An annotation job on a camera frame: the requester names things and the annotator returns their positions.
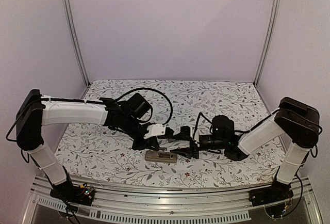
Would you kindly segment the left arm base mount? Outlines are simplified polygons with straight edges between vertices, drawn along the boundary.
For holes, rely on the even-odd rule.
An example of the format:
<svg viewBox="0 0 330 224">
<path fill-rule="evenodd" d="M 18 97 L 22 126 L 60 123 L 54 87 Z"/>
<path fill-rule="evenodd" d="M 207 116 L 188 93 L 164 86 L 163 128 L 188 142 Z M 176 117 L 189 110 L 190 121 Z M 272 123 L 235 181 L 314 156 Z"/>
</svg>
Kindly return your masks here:
<svg viewBox="0 0 330 224">
<path fill-rule="evenodd" d="M 60 185 L 52 185 L 50 196 L 62 200 L 65 203 L 77 203 L 91 206 L 95 196 L 95 188 L 86 183 L 75 186 L 64 182 Z"/>
</svg>

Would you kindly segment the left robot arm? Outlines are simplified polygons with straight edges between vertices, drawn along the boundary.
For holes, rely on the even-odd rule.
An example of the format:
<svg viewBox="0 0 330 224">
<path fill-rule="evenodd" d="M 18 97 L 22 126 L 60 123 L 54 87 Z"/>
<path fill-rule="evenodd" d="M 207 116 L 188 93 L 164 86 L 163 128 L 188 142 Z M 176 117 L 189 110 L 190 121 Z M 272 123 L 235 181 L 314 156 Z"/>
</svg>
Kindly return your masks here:
<svg viewBox="0 0 330 224">
<path fill-rule="evenodd" d="M 133 140 L 133 150 L 158 151 L 158 139 L 172 138 L 174 132 L 167 127 L 168 120 L 163 124 L 142 120 L 153 108 L 139 91 L 139 88 L 131 90 L 132 97 L 128 100 L 120 96 L 92 101 L 52 98 L 33 89 L 20 107 L 12 126 L 16 130 L 14 142 L 37 163 L 56 193 L 65 200 L 73 200 L 77 193 L 81 194 L 81 189 L 72 184 L 66 169 L 44 143 L 42 127 L 62 123 L 106 126 L 128 135 Z"/>
</svg>

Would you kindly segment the beige remote control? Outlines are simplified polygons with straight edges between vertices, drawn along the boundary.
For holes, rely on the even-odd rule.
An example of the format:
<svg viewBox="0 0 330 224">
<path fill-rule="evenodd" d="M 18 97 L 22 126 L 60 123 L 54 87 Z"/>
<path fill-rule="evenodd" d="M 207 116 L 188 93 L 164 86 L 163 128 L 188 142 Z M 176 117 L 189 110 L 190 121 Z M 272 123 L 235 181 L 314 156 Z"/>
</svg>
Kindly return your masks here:
<svg viewBox="0 0 330 224">
<path fill-rule="evenodd" d="M 146 151 L 144 159 L 149 162 L 176 163 L 177 155 L 170 152 Z"/>
</svg>

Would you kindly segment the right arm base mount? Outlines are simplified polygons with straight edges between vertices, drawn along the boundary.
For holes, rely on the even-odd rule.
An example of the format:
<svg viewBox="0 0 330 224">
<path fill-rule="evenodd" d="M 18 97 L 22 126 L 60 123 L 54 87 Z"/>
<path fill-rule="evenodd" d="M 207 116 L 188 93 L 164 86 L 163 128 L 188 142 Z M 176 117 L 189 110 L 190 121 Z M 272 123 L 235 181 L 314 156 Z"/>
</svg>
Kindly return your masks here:
<svg viewBox="0 0 330 224">
<path fill-rule="evenodd" d="M 252 206 L 264 206 L 265 213 L 273 218 L 282 218 L 293 197 L 290 186 L 269 186 L 249 191 Z"/>
</svg>

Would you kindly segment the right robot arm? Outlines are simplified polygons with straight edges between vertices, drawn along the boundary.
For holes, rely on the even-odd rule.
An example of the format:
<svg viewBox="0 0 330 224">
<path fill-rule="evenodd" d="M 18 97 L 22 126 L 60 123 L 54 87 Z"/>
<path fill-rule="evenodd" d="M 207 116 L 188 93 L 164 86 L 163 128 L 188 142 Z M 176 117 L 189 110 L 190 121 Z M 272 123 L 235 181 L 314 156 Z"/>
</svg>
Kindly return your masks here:
<svg viewBox="0 0 330 224">
<path fill-rule="evenodd" d="M 310 150 L 317 145 L 322 133 L 319 121 L 320 114 L 315 108 L 285 97 L 276 110 L 247 131 L 236 130 L 233 120 L 217 115 L 211 121 L 209 135 L 199 135 L 195 127 L 193 133 L 185 137 L 189 146 L 171 152 L 185 158 L 198 158 L 201 151 L 222 149 L 229 160 L 242 161 L 268 142 L 287 135 L 292 144 L 266 193 L 270 201 L 278 201 L 286 194 Z"/>
</svg>

